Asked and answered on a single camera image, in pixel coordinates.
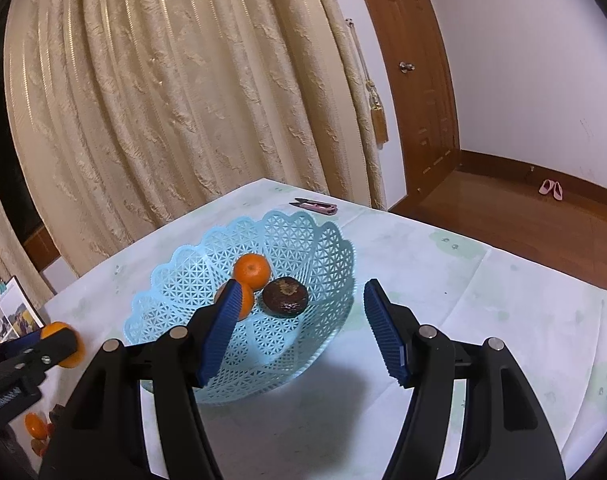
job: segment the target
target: basket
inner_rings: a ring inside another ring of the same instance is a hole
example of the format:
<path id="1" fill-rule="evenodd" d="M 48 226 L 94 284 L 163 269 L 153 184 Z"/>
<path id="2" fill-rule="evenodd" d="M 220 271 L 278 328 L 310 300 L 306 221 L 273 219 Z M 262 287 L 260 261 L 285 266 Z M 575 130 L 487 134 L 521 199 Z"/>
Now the basket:
<path id="1" fill-rule="evenodd" d="M 261 291 L 250 315 L 237 323 L 219 373 L 197 402 L 222 404 L 267 392 L 308 368 L 341 329 L 353 304 L 355 256 L 333 222 L 318 226 L 305 212 L 270 211 L 260 221 L 241 217 L 208 231 L 198 246 L 181 246 L 169 263 L 152 271 L 151 289 L 137 294 L 124 334 L 131 344 L 154 341 L 194 311 L 213 303 L 217 288 L 246 253 L 264 254 L 272 279 L 292 276 L 310 303 L 294 319 L 272 317 L 261 308 Z M 151 390 L 151 383 L 144 387 Z"/>

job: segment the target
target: pair of pink shoes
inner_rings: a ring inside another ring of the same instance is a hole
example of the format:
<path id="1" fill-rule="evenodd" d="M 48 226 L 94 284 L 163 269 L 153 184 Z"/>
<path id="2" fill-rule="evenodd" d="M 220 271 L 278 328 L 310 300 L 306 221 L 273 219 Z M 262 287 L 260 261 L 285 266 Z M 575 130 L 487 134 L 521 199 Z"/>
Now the pair of pink shoes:
<path id="1" fill-rule="evenodd" d="M 552 196 L 554 196 L 555 200 L 563 200 L 563 190 L 561 189 L 561 184 L 558 182 L 553 182 L 549 178 L 543 181 L 541 187 L 539 188 L 539 193 L 542 195 L 547 195 L 552 191 Z"/>

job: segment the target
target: silver door knob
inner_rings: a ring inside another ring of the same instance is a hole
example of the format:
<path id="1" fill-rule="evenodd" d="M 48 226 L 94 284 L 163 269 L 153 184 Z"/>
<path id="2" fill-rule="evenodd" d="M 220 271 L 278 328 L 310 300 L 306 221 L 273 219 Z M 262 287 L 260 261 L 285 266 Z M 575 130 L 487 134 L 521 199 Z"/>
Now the silver door knob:
<path id="1" fill-rule="evenodd" d="M 399 63 L 399 68 L 403 73 L 407 73 L 412 72 L 413 70 L 415 70 L 416 67 L 412 63 L 405 63 L 402 61 L 401 63 Z"/>

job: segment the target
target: door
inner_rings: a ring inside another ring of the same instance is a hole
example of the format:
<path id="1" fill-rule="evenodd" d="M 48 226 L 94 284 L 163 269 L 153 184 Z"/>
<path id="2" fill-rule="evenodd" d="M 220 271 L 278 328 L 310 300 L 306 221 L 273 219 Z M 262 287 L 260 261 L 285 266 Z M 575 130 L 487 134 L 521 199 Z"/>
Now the door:
<path id="1" fill-rule="evenodd" d="M 404 206 L 412 206 L 458 164 L 459 133 L 450 68 L 430 0 L 365 2 L 381 46 L 399 124 L 408 190 Z"/>

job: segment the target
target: curtain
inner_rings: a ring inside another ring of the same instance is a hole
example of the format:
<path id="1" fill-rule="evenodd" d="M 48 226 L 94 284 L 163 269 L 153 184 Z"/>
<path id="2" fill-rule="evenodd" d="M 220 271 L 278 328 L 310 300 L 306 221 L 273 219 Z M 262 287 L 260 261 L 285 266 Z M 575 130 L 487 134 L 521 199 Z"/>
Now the curtain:
<path id="1" fill-rule="evenodd" d="M 383 207 L 335 0 L 12 0 L 4 63 L 28 188 L 79 275 L 262 177 Z"/>
<path id="2" fill-rule="evenodd" d="M 6 283 L 13 276 L 17 277 L 33 306 L 39 308 L 53 297 L 12 230 L 0 200 L 0 282 Z"/>

